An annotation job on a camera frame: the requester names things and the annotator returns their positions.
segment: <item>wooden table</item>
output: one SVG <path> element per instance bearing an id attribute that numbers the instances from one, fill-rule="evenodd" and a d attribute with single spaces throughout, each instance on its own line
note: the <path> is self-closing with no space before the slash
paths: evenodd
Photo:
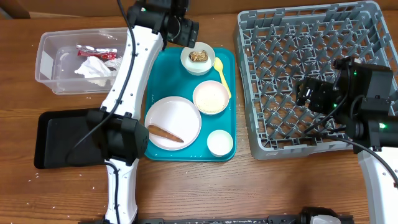
<path id="1" fill-rule="evenodd" d="M 384 15 L 397 41 L 398 13 Z M 237 14 L 192 17 L 200 23 L 198 41 L 234 52 L 236 18 Z M 37 170 L 33 158 L 41 113 L 97 107 L 105 95 L 53 94 L 34 80 L 35 59 L 44 32 L 124 26 L 121 17 L 0 21 L 0 223 L 76 223 L 104 215 L 108 180 L 103 166 Z M 368 223 L 364 179 L 351 151 L 273 161 L 257 161 L 250 155 L 238 71 L 236 80 L 234 158 L 225 163 L 141 159 L 136 189 L 139 216 L 266 217 L 321 206 L 354 215 L 356 223 Z"/>

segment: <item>wood grain surface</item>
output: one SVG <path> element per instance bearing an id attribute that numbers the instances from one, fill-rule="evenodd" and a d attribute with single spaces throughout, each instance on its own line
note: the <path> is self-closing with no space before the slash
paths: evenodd
<path id="1" fill-rule="evenodd" d="M 239 13 L 253 9 L 273 9 L 278 7 L 311 6 L 317 4 L 334 4 L 352 2 L 356 0 L 284 0 L 284 1 L 260 1 L 260 0 L 193 0 L 187 12 L 191 16 L 204 14 Z M 124 8 L 134 4 L 134 0 L 121 0 Z M 398 1 L 375 0 L 382 10 L 398 9 Z M 21 15 L 26 18 L 29 12 L 31 18 L 37 16 L 119 16 L 117 4 L 109 0 L 79 0 L 79 4 L 70 4 L 70 0 L 0 0 L 0 6 L 6 11 L 11 11 L 12 16 Z"/>
<path id="2" fill-rule="evenodd" d="M 394 23 L 398 13 L 384 15 L 398 45 Z M 234 52 L 236 17 L 192 17 L 200 23 L 198 41 Z M 105 167 L 37 170 L 33 158 L 41 113 L 97 107 L 105 95 L 53 94 L 35 81 L 35 59 L 44 32 L 124 26 L 121 17 L 0 21 L 0 223 L 76 223 L 104 215 Z M 223 163 L 141 159 L 136 189 L 139 216 L 266 217 L 321 206 L 354 215 L 356 223 L 369 223 L 364 179 L 351 151 L 273 161 L 257 161 L 250 155 L 238 71 L 236 81 L 236 155 Z"/>

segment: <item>gray dish rack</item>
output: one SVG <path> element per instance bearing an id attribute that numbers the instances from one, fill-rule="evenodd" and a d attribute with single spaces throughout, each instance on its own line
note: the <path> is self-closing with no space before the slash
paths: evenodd
<path id="1" fill-rule="evenodd" d="M 251 154 L 256 159 L 302 157 L 352 149 L 340 141 L 308 138 L 303 131 L 323 114 L 295 105 L 295 83 L 304 77 L 333 82 L 335 58 L 389 66 L 397 75 L 397 53 L 377 3 L 372 1 L 243 11 L 234 34 L 245 98 Z M 398 113 L 397 84 L 391 85 L 390 115 Z M 338 128 L 331 119 L 315 130 Z"/>

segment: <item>white bowl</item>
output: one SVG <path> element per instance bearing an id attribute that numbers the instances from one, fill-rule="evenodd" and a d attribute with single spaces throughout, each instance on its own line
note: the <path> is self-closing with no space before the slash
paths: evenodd
<path id="1" fill-rule="evenodd" d="M 220 82 L 208 80 L 200 83 L 193 91 L 193 104 L 207 115 L 222 112 L 228 106 L 229 95 Z"/>
<path id="2" fill-rule="evenodd" d="M 206 62 L 192 62 L 189 58 L 189 54 L 193 51 L 200 52 L 201 50 L 205 50 L 207 52 L 207 56 L 209 57 L 208 60 Z M 180 57 L 182 65 L 192 75 L 206 74 L 212 68 L 215 58 L 216 54 L 214 53 L 213 48 L 202 42 L 196 42 L 194 48 L 184 47 Z"/>
<path id="3" fill-rule="evenodd" d="M 207 137 L 207 147 L 215 157 L 221 157 L 231 152 L 234 146 L 232 136 L 223 130 L 216 130 Z"/>

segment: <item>clear plastic container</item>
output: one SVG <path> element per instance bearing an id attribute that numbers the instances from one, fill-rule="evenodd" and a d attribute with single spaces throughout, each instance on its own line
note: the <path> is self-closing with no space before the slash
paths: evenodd
<path id="1" fill-rule="evenodd" d="M 36 57 L 35 79 L 47 85 L 55 94 L 106 93 L 114 77 L 85 78 L 75 73 L 87 59 L 77 56 L 76 44 L 96 48 L 114 48 L 123 56 L 127 28 L 68 30 L 47 32 L 40 39 Z M 88 80 L 107 80 L 104 87 Z"/>

